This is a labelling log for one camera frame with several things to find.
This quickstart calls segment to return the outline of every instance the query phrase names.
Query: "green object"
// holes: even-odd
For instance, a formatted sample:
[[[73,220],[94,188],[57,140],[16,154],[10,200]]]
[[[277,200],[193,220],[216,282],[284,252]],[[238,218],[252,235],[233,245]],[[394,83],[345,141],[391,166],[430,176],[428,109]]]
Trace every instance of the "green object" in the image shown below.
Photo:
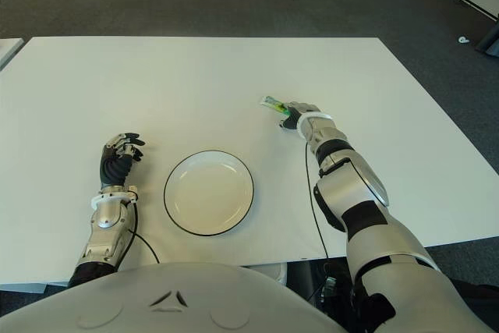
[[[289,110],[286,108],[286,105],[281,101],[274,99],[273,97],[262,97],[260,104],[264,105],[265,107],[272,108],[275,111],[280,112],[284,115],[289,116]]]

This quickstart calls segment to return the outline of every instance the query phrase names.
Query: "tabletop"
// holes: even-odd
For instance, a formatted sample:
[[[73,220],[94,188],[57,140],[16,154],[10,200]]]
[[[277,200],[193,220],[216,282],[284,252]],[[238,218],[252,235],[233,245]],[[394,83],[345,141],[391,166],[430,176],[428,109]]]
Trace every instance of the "tabletop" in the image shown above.
[[[162,262],[324,257],[304,141],[277,127],[265,95],[331,114],[423,245],[499,234],[499,176],[376,38],[36,37],[0,72],[0,283],[70,277],[101,148],[122,132],[147,142],[127,184]],[[203,150],[234,154],[254,181],[248,215],[219,236],[184,232],[163,203],[171,170]],[[344,233],[314,209],[329,256],[345,255]],[[122,267],[153,262],[136,241]]]

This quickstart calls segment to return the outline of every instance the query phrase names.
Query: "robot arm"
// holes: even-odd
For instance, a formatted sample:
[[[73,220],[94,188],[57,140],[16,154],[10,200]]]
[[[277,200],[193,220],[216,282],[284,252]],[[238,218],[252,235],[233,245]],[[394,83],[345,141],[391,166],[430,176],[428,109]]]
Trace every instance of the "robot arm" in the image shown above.
[[[390,215],[383,184],[331,117],[294,102],[288,110],[281,125],[298,130],[320,166],[313,195],[329,224],[347,234],[352,305],[365,330],[491,331]]]
[[[135,186],[125,188],[133,161],[145,143],[139,134],[123,133],[104,146],[101,158],[101,191],[91,201],[95,210],[90,220],[91,234],[76,265],[69,287],[92,281],[118,270],[136,232]]]

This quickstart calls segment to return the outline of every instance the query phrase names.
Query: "floor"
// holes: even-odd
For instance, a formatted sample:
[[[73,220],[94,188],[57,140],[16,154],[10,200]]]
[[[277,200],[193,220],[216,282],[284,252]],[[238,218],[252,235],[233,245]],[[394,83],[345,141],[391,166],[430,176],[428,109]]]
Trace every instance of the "floor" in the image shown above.
[[[474,50],[493,25],[459,0],[0,0],[0,37],[25,41],[53,35],[379,37],[499,172],[499,59]],[[457,42],[462,35],[469,44]],[[499,285],[499,238],[429,251],[453,278]],[[0,314],[36,298],[0,293]]]

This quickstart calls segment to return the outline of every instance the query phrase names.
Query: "wire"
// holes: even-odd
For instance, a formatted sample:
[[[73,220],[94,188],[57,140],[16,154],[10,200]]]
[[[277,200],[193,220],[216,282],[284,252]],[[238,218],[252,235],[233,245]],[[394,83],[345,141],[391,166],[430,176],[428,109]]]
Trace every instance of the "wire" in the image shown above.
[[[326,258],[329,259],[329,254],[327,253],[326,245],[324,244],[322,233],[320,232],[319,224],[317,223],[315,210],[313,209],[312,189],[310,188],[310,176],[309,176],[309,158],[307,154],[308,145],[309,145],[308,143],[305,143],[305,169],[306,169],[306,181],[308,182],[308,187],[309,187],[310,207],[312,208],[313,220],[315,221],[315,226],[317,227],[317,231],[319,232],[320,241],[322,242],[322,247],[324,248],[324,252],[326,253]]]
[[[135,235],[137,237],[139,237],[140,239],[142,239],[142,242],[144,242],[146,244],[146,246],[149,247],[149,250],[152,252],[154,259],[156,259],[156,263],[160,264],[159,258],[157,257],[156,253],[154,252],[154,250],[153,250],[152,246],[149,244],[149,242],[146,241],[145,238],[142,237],[139,233],[135,233]]]
[[[116,271],[119,269],[119,266],[122,264],[123,259],[125,259],[125,256],[128,253],[128,250],[130,250],[133,240],[135,239],[135,236],[137,234],[137,228],[139,226],[139,213],[137,210],[137,203],[135,202],[133,203],[133,210],[135,211],[135,225],[133,226],[132,238],[130,239],[130,242],[128,242],[128,246],[126,247],[122,257],[118,260],[118,263],[116,263]]]
[[[326,282],[325,282],[325,281],[324,281],[324,282],[322,282],[322,283],[319,285],[319,287],[313,291],[313,293],[312,293],[312,294],[310,294],[310,296],[306,299],[306,301],[307,301],[307,302],[309,302],[309,301],[310,301],[310,300],[311,300],[311,299],[312,299],[312,298],[313,298],[313,297],[317,294],[317,292],[318,292],[319,290],[321,290],[321,289],[324,287],[324,285],[326,285]]]

